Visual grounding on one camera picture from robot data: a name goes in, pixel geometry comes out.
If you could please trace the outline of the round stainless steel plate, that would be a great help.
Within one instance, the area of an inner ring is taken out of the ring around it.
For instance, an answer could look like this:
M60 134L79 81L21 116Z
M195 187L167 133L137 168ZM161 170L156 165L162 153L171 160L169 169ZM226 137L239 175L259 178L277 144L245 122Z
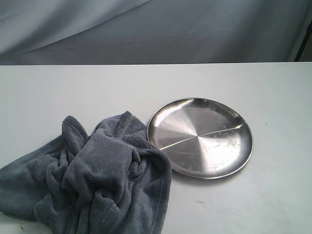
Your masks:
M220 102L186 97L160 107L147 125L147 138L180 174L219 179L250 160L254 138L246 120Z

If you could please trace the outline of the grey-blue fleece towel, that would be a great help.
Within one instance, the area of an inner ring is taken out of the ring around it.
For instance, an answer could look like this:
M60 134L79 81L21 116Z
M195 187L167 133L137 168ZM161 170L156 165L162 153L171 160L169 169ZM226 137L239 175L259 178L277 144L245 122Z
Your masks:
M0 211L54 234L159 234L172 181L162 151L130 112L88 135L72 116L62 133L0 170Z

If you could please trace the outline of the grey backdrop cloth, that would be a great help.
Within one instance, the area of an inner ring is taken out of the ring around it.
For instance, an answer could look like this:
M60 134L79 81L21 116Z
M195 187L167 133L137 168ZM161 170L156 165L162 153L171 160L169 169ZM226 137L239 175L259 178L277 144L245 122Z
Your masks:
M309 0L3 0L2 65L293 61Z

